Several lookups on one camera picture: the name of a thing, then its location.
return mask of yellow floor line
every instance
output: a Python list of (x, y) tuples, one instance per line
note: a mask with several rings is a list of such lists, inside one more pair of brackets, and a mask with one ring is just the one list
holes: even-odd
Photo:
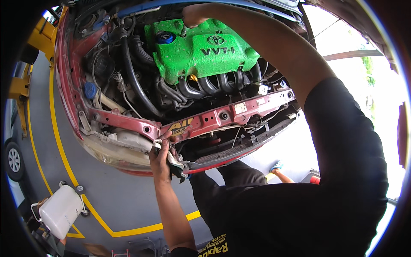
[(266, 175), (266, 178), (267, 178), (267, 181), (269, 181), (269, 180), (271, 180), (271, 179), (273, 179), (273, 178), (275, 178), (276, 176), (273, 174), (273, 173), (268, 173), (267, 175)]
[[(30, 141), (31, 141), (31, 147), (33, 148), (33, 154), (34, 154), (34, 158), (36, 159), (36, 163), (37, 166), (39, 168), (40, 174), (42, 175), (43, 181), (46, 184), (47, 190), (50, 193), (50, 195), (53, 195), (53, 192), (51, 191), (50, 186), (48, 185), (48, 182), (46, 180), (46, 177), (43, 173), (43, 169), (40, 165), (39, 162), (39, 157), (37, 156), (37, 151), (36, 151), (36, 147), (34, 146), (34, 141), (33, 141), (33, 132), (31, 130), (31, 118), (30, 118), (30, 98), (27, 100), (27, 123), (28, 123), (28, 130), (29, 130), (29, 134), (30, 134)], [(73, 229), (75, 231), (77, 231), (77, 234), (74, 233), (68, 233), (67, 236), (68, 237), (76, 237), (76, 238), (85, 238), (83, 236), (83, 234), (76, 228), (76, 226), (73, 225)]]
[[(61, 159), (63, 160), (63, 164), (67, 170), (67, 174), (69, 175), (72, 183), (74, 186), (78, 186), (79, 183), (76, 177), (73, 174), (73, 171), (70, 167), (69, 161), (67, 160), (66, 153), (64, 152), (63, 144), (61, 143), (60, 133), (58, 131), (57, 120), (55, 117), (55, 108), (54, 108), (54, 68), (50, 68), (50, 88), (49, 88), (49, 97), (50, 97), (50, 113), (51, 113), (51, 124), (53, 125), (54, 137), (57, 143), (58, 150), (60, 152)], [(100, 217), (97, 211), (94, 209), (93, 205), (91, 205), (90, 201), (83, 195), (84, 204), (88, 207), (90, 212), (96, 218), (96, 220), (101, 224), (101, 226), (112, 236), (112, 237), (121, 237), (121, 236), (133, 236), (138, 234), (144, 234), (148, 232), (153, 232), (157, 230), (163, 229), (163, 224), (158, 223), (151, 226), (140, 227), (137, 229), (130, 229), (124, 231), (117, 231), (114, 232), (111, 228), (104, 222), (104, 220)], [(188, 220), (193, 220), (195, 218), (200, 217), (200, 212), (195, 211), (186, 215)]]

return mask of coolant reservoir cap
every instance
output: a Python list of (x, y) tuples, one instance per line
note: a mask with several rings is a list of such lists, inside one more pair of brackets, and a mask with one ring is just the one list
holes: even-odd
[(86, 82), (84, 83), (84, 95), (88, 99), (93, 99), (94, 96), (97, 94), (97, 87), (94, 83), (92, 82)]
[(169, 44), (173, 41), (173, 34), (167, 31), (160, 31), (156, 34), (158, 44)]

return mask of hubcap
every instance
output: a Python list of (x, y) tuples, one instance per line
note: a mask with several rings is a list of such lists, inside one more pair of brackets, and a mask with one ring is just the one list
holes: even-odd
[(13, 172), (18, 172), (20, 170), (20, 155), (17, 150), (12, 148), (9, 151), (9, 165)]

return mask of red car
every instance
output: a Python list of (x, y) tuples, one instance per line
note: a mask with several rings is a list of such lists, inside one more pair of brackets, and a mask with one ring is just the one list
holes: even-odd
[[(219, 2), (311, 39), (297, 0)], [(58, 88), (79, 143), (100, 161), (149, 175), (152, 141), (171, 130), (183, 172), (204, 171), (255, 151), (300, 116), (287, 79), (235, 31), (212, 19), (183, 26), (189, 4), (102, 1), (63, 10)]]

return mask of valve cover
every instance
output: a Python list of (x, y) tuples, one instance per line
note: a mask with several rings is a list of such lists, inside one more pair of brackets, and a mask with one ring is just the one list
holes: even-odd
[(145, 27), (148, 47), (153, 51), (160, 75), (170, 85), (178, 77), (194, 74), (197, 78), (249, 71), (260, 55), (234, 30), (214, 19), (208, 19), (196, 28), (187, 29), (181, 37), (181, 19), (160, 21)]

